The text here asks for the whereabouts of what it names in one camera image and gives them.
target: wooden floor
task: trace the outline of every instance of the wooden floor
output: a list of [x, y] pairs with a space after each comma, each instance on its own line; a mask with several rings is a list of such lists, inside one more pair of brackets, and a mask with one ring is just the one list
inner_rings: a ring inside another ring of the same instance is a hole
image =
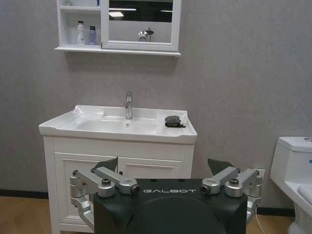
[[[0, 197], [0, 234], [50, 234], [49, 202], [45, 199]], [[259, 215], [266, 234], [286, 234], [293, 219]], [[262, 234], [255, 218], [247, 234]]]

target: sink basin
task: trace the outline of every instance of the sink basin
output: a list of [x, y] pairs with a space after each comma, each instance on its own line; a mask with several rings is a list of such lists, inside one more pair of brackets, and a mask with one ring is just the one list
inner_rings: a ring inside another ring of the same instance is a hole
[[[186, 128], [167, 128], [165, 117], [180, 116]], [[133, 120], [123, 107], [77, 105], [74, 110], [39, 126], [46, 136], [195, 144], [197, 133], [187, 111], [133, 108]]]

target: chrome faucet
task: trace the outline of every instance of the chrome faucet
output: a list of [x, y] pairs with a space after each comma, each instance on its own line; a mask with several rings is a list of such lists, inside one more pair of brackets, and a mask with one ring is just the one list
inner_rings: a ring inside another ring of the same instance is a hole
[[126, 92], [126, 120], [132, 120], [132, 92]]

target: toilet tank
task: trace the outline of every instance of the toilet tank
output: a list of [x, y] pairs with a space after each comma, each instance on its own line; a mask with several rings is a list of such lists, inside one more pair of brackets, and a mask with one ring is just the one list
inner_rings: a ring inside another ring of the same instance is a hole
[[286, 181], [311, 184], [312, 138], [280, 137], [275, 148], [270, 178], [277, 185]]

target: toilet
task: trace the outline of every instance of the toilet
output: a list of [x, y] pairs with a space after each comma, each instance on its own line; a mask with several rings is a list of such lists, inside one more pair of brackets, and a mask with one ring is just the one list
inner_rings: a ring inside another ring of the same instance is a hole
[[312, 137], [280, 137], [270, 178], [294, 202], [289, 234], [312, 234]]

